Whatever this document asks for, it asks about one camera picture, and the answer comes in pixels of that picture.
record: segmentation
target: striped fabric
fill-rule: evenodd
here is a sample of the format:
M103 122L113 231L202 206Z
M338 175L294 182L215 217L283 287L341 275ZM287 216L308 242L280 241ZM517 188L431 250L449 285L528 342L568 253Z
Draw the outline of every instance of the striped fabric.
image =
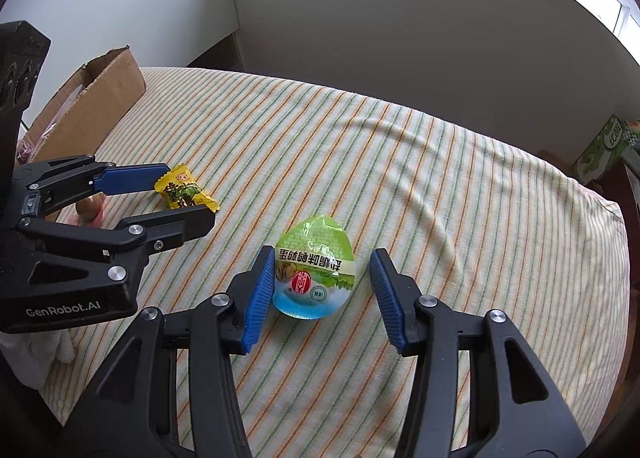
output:
M389 102L250 74L143 73L146 94L98 159L185 162L222 208L209 236L152 256L140 308L195 306L318 213L354 247L356 285L340 311L311 322L271 308L251 354L232 359L254 456L392 456L415 360L388 344L367 275L377 247L456 310L505 310L593 437L626 338L628 252L615 203L523 151ZM153 192L111 197L104 226L164 207ZM72 330L78 356L56 363L41 391L59 420L129 322ZM192 446L186 356L178 412ZM454 446L466 438L464 358L459 382Z

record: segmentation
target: gray wall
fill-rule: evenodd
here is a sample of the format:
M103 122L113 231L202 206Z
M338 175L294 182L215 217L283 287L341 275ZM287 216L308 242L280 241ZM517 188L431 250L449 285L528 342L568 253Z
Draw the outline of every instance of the gray wall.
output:
M235 0L247 71L405 104L572 162L640 67L574 0Z

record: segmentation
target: white cloth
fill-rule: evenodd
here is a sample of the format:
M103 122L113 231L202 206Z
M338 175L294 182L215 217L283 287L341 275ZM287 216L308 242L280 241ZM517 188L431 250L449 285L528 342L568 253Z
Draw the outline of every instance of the white cloth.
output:
M54 359L71 362L76 355L68 330L0 332L0 351L18 380L34 390L44 386Z

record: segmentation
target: brown cardboard box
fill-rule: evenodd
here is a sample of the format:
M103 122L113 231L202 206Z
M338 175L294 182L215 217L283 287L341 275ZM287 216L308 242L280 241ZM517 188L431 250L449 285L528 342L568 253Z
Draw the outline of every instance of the brown cardboard box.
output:
M129 47L111 50L79 68L38 115L24 138L35 146L51 120L78 88L84 90L59 117L49 136L30 162L76 154L95 154L96 149L145 92L145 80Z

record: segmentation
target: blue gripper pad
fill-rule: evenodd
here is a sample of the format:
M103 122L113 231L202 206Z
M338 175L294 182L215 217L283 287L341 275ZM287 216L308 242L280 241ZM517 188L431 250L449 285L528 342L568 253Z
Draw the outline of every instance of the blue gripper pad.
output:
M403 354L408 346L408 342L404 336L404 313L385 267L380 260L379 250L384 249L379 248L374 250L369 260L371 285L376 295L380 313L382 314L382 320L385 323L386 335L389 337L389 342L396 347L398 353ZM383 257L385 255L388 259L386 250L384 250Z
M168 172L166 164L106 167L98 178L94 178L94 189L107 196L152 191L154 184Z
M241 329L233 328L226 337L233 353L245 355L258 342L273 296L274 273L275 251L273 247L265 245L260 249L251 270L234 276L226 289L234 298L239 318L244 318Z

